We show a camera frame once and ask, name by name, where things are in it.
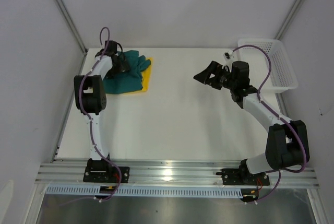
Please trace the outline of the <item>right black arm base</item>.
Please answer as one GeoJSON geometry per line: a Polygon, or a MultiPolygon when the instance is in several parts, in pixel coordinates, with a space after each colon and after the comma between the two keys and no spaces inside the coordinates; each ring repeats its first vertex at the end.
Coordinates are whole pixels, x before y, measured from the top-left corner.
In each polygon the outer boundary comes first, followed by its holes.
{"type": "Polygon", "coordinates": [[[264,172],[250,174],[246,170],[225,168],[216,172],[221,177],[223,185],[242,185],[242,186],[269,186],[270,180],[264,172]]]}

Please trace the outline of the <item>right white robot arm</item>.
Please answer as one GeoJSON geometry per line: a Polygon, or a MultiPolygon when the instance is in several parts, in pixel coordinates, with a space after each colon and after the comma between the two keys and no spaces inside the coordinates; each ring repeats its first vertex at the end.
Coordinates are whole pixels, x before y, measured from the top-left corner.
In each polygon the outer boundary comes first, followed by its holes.
{"type": "Polygon", "coordinates": [[[300,166],[298,173],[305,169],[310,158],[306,124],[279,114],[261,98],[259,90],[250,84],[247,62],[236,61],[228,67],[212,61],[194,79],[217,90],[228,89],[232,100],[268,133],[265,152],[241,162],[238,178],[242,183],[252,183],[261,173],[294,172],[296,165],[300,166]]]}

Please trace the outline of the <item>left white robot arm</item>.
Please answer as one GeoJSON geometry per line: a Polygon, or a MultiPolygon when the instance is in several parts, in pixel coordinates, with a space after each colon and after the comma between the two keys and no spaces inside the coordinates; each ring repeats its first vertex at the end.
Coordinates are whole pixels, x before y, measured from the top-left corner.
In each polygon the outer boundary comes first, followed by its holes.
{"type": "Polygon", "coordinates": [[[89,71],[85,75],[74,77],[75,104],[88,125],[90,159],[93,161],[104,160],[111,163],[102,124],[103,112],[107,106],[103,80],[129,71],[130,64],[121,44],[107,40],[104,49],[95,55],[94,64],[89,71]]]}

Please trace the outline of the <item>yellow shorts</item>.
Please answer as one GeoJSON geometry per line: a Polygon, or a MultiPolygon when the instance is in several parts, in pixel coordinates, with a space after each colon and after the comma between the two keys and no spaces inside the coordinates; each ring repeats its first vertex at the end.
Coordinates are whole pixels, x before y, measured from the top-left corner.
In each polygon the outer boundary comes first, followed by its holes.
{"type": "Polygon", "coordinates": [[[144,55],[138,57],[137,64],[132,67],[125,80],[125,94],[147,92],[153,67],[153,58],[144,55]]]}

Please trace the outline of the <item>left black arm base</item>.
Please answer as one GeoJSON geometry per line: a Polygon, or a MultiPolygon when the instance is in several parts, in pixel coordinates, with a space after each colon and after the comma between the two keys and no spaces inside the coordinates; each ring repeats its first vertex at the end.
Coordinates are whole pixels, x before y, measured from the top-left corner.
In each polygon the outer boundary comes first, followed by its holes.
{"type": "Polygon", "coordinates": [[[130,167],[119,167],[120,172],[115,166],[105,160],[87,161],[83,181],[86,183],[128,183],[130,167]]]}

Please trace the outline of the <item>green shorts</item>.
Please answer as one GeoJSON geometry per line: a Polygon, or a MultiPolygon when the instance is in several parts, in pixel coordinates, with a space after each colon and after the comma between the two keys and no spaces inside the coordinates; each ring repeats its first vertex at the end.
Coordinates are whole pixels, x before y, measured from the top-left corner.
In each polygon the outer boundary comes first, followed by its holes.
{"type": "MultiPolygon", "coordinates": [[[[134,67],[138,62],[138,57],[140,57],[139,51],[129,50],[124,52],[124,54],[130,64],[131,71],[132,67],[134,67]]],[[[111,95],[125,94],[125,80],[130,71],[117,74],[111,79],[104,78],[103,85],[105,92],[111,95]]]]}

